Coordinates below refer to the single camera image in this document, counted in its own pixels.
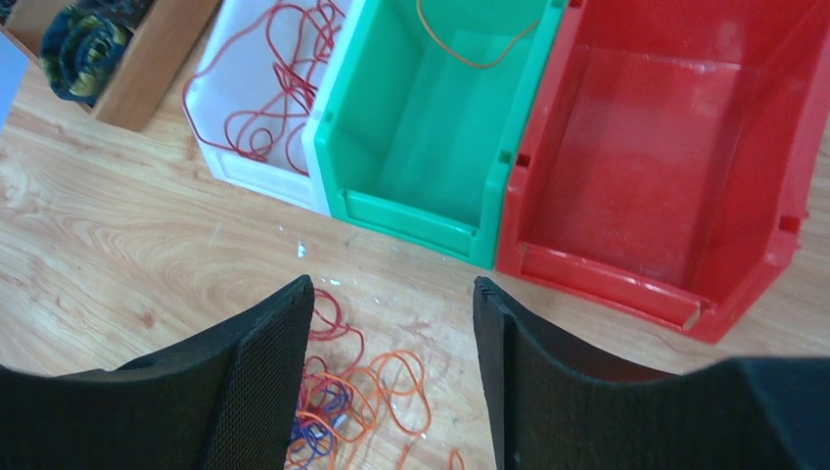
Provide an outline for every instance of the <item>wire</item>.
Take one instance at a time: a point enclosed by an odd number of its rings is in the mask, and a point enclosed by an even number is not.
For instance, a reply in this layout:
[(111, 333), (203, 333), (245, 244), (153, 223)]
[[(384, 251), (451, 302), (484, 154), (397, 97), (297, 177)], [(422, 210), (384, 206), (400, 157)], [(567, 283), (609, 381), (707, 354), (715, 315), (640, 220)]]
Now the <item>wire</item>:
[[(278, 15), (286, 12), (294, 12), (300, 15), (298, 39), (290, 60), (286, 60), (283, 54), (280, 53), (272, 37), (275, 19)], [(261, 163), (267, 163), (268, 156), (274, 151), (277, 143), (284, 140), (283, 150), (288, 166), (293, 171), (308, 176), (308, 171), (294, 162), (291, 147), (297, 135), (304, 128), (316, 97), (317, 87), (311, 84), (312, 77), (320, 66), (328, 64), (334, 50), (334, 37), (340, 32), (340, 24), (345, 16), (344, 12), (335, 3), (328, 0), (317, 0), (316, 5), (308, 9), (279, 0), (276, 5), (263, 12), (253, 23), (231, 35), (207, 66), (195, 73), (185, 83), (183, 91), (184, 111), (191, 127), (193, 127), (196, 138), (212, 148), (233, 152), (240, 157)], [(232, 45), (253, 33), (263, 24), (265, 24), (264, 42), (274, 57), (271, 68), (276, 79), (275, 89), (280, 91), (256, 110), (240, 110), (228, 115), (223, 123), (225, 142), (207, 141), (195, 125), (185, 98), (196, 80), (213, 71)], [(313, 52), (311, 57), (301, 57), (301, 46), (307, 43), (303, 42), (304, 32), (308, 27), (316, 31), (316, 36), (313, 39)], [(297, 111), (289, 113), (291, 109), (297, 109)], [(275, 128), (264, 125), (255, 127), (254, 124), (257, 120), (262, 118), (276, 119), (279, 123)], [(292, 119), (302, 119), (302, 123), (289, 131), (288, 125)], [(232, 131), (231, 129), (236, 128), (236, 125), (239, 125), (239, 129)]]
[[(357, 359), (339, 373), (333, 373), (319, 355), (311, 355), (305, 360), (285, 468), (305, 469), (313, 462), (326, 459), (326, 468), (334, 469), (335, 462), (344, 459), (342, 468), (348, 469), (358, 452), (381, 428), (385, 415), (402, 434), (423, 438), (432, 425), (433, 413), (425, 393), (427, 371), (421, 358), (409, 350), (396, 350), (380, 354), (367, 366), (358, 367), (365, 349), (363, 333), (346, 323), (343, 308), (334, 296), (322, 289), (315, 289), (314, 294), (315, 301), (331, 304), (333, 317), (315, 308), (315, 317), (325, 326), (312, 329), (309, 341), (337, 341), (355, 334), (360, 339), (360, 350)], [(384, 377), (395, 372), (394, 366), (398, 366), (397, 371), (404, 372), (408, 386), (387, 385)], [(397, 415), (393, 401), (404, 398), (417, 398), (424, 407), (423, 422), (417, 426), (403, 424)], [(339, 430), (345, 422), (349, 426)], [(403, 449), (398, 469), (411, 448), (412, 444)], [(449, 468), (456, 469), (456, 464), (458, 470), (465, 469), (461, 453), (454, 449), (449, 454)]]
[(470, 66), (474, 69), (490, 69), (492, 67), (497, 66), (501, 61), (504, 60), (504, 58), (507, 56), (507, 53), (510, 52), (510, 50), (513, 48), (513, 46), (516, 45), (517, 42), (521, 41), (522, 38), (524, 38), (525, 36), (530, 34), (539, 25), (539, 21), (533, 22), (533, 24), (528, 26), (524, 31), (522, 31), (519, 34), (517, 34), (516, 36), (514, 36), (513, 39), (511, 39), (510, 42), (507, 43), (507, 46), (505, 46), (504, 49), (501, 51), (501, 54), (499, 54), (499, 56), (494, 61), (489, 62), (487, 64), (479, 64), (477, 62), (472, 62), (469, 59), (462, 56), (461, 54), (455, 52), (454, 50), (452, 50), (452, 48), (450, 48), (443, 41), (441, 41), (440, 38), (438, 38), (438, 35), (430, 27), (430, 24), (427, 22), (427, 19), (424, 18), (424, 9), (423, 9), (423, 6), (422, 6), (422, 0), (415, 0), (415, 8), (418, 10), (418, 18), (421, 19), (421, 24), (424, 26), (424, 29), (427, 31), (427, 33), (430, 35), (430, 37), (433, 38), (433, 40), (436, 42), (436, 44), (438, 46), (440, 46), (441, 49), (446, 51), (446, 53), (449, 54), (450, 56), (458, 59), (459, 61), (461, 61), (465, 65)]

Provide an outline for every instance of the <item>black mesh fabric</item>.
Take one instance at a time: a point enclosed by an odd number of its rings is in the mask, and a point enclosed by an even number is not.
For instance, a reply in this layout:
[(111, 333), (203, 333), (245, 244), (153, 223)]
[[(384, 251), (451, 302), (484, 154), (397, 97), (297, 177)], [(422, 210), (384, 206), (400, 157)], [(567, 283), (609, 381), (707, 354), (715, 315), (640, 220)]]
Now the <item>black mesh fabric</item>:
[[(306, 288), (302, 298), (290, 299), (289, 311), (300, 304), (303, 310), (313, 309), (311, 284)], [(282, 315), (240, 341), (237, 366), (228, 371), (200, 468), (265, 469), (275, 462), (282, 468), (300, 395), (308, 327), (304, 315)]]
[(672, 376), (596, 349), (477, 279), (500, 470), (830, 468), (830, 360), (736, 358)]
[(112, 372), (0, 369), (0, 469), (281, 468), (313, 304), (303, 276)]

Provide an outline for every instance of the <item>wooden floor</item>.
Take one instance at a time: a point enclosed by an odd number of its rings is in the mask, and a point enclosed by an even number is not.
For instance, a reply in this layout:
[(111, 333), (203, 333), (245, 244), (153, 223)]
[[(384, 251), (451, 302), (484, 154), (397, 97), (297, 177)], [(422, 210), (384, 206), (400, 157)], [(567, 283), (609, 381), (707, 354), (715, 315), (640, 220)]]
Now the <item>wooden floor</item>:
[[(60, 102), (29, 68), (0, 136), (0, 363), (39, 374), (113, 368), (308, 273), (347, 305), (370, 355), (404, 347), (426, 362), (435, 419), (409, 465), (442, 468), (459, 447), (467, 468), (493, 468), (471, 321), (473, 279), (484, 272), (214, 181), (180, 90), (138, 135)], [(492, 275), (590, 343), (673, 372), (735, 354), (830, 354), (830, 132), (809, 208), (792, 267), (716, 347)], [(392, 468), (407, 442), (381, 433), (362, 467)]]

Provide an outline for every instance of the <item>rolled fabric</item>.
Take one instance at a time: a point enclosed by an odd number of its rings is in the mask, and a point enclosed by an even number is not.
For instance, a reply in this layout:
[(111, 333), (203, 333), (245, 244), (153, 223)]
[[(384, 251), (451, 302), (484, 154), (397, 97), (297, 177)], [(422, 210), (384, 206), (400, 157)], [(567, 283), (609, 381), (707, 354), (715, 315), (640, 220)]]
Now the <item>rolled fabric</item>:
[(126, 51), (132, 33), (74, 6), (63, 9), (46, 29), (40, 62), (59, 98), (94, 105)]
[(78, 9), (86, 14), (95, 14), (113, 23), (127, 27), (138, 27), (153, 0), (78, 0)]
[(18, 0), (0, 0), (0, 24), (5, 24)]

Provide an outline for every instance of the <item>wooden tray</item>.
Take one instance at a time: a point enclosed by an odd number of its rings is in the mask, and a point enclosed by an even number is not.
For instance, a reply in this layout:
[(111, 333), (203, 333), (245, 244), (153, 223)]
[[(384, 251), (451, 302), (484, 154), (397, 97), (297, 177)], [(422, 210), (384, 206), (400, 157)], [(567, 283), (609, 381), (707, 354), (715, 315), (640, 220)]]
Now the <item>wooden tray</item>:
[[(95, 107), (80, 107), (101, 122), (142, 130), (220, 2), (155, 0), (135, 29), (127, 52)], [(72, 3), (74, 0), (18, 0), (0, 32), (39, 62), (37, 53), (43, 33), (52, 19)]]

